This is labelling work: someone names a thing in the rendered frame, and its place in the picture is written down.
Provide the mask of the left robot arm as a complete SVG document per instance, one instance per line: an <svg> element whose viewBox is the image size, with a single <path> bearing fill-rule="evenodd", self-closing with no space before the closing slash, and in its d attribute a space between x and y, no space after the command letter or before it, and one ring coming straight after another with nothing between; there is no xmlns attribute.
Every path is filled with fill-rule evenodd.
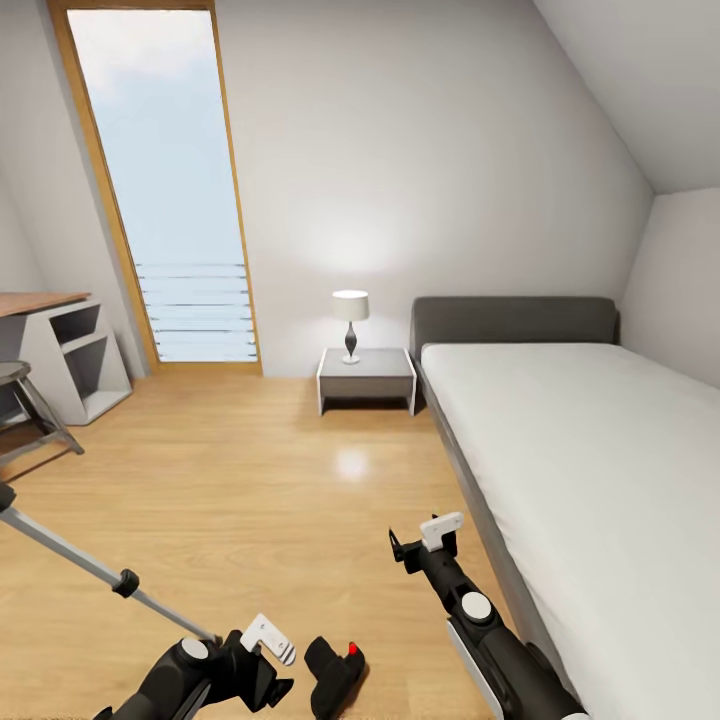
<svg viewBox="0 0 720 720"><path fill-rule="evenodd" d="M245 633L231 630L221 648L213 640L182 638L160 656L138 693L117 712L108 706L91 720L193 720L201 707L236 696L252 713L276 707L294 680L276 679L259 642L284 666L294 664L294 646L259 614Z"/></svg>

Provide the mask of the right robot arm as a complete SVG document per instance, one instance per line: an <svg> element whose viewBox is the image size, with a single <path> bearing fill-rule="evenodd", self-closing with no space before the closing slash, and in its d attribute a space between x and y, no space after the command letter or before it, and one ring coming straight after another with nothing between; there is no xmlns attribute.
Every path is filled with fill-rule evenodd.
<svg viewBox="0 0 720 720"><path fill-rule="evenodd" d="M455 530L464 524L452 512L420 525L425 539L401 545L389 536L396 562L407 573L425 572L450 615L450 640L497 720L593 720L562 686L548 657L526 646L505 624L492 601L457 565Z"/></svg>

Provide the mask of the digital camera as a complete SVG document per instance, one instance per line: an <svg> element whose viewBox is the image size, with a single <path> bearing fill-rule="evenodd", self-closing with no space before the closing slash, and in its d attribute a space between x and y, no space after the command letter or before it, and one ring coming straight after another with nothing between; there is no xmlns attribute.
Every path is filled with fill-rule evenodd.
<svg viewBox="0 0 720 720"><path fill-rule="evenodd" d="M359 680L365 667L365 655L351 643L349 654L338 656L320 636L310 644L304 660L318 680L310 698L312 712L317 720L330 720Z"/></svg>

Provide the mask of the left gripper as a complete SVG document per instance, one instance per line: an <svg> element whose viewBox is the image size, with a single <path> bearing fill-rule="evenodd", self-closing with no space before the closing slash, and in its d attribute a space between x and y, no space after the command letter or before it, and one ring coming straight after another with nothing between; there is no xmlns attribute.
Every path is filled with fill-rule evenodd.
<svg viewBox="0 0 720 720"><path fill-rule="evenodd" d="M231 630L221 648L226 648L234 658L234 676L228 692L220 702L239 696L252 713L263 707L276 707L282 698L292 689L294 680L276 679L277 671L260 654L248 652L240 643L243 633Z"/></svg>

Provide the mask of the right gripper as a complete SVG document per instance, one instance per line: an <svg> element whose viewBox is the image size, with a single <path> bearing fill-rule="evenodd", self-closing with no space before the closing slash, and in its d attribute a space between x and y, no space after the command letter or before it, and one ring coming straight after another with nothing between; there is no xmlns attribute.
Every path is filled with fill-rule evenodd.
<svg viewBox="0 0 720 720"><path fill-rule="evenodd" d="M404 561L409 575L423 570L433 587L435 577L441 569L447 565L457 565L455 557L458 555L458 551L456 535L453 532L444 534L441 537L443 548L432 553L423 545L422 540L401 545L392 529L389 530L389 536L396 562Z"/></svg>

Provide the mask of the camera tripod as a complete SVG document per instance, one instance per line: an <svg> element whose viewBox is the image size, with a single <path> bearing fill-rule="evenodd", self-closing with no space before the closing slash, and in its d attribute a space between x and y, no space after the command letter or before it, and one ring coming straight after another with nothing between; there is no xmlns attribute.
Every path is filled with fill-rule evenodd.
<svg viewBox="0 0 720 720"><path fill-rule="evenodd" d="M210 634L197 624L194 624L181 614L164 606L161 602L140 590L138 588L138 586L140 586L139 576L137 576L135 572L125 568L118 574L92 556L89 556L89 554L83 550L75 547L72 543L67 542L64 538L58 536L56 533L54 534L51 530L48 530L35 520L32 520L29 516L16 510L11 506L16 496L17 494L14 492L14 489L0 480L0 521L4 521L6 524L13 526L26 536L33 538L50 550L57 552L67 560L74 562L84 570L97 576L100 580L111 584L112 592L117 592L125 599L128 597L135 598L149 608L159 612L162 616L169 618L173 622L183 626L183 628L193 632L196 636L204 640L213 640L217 647L222 646L222 637Z"/></svg>

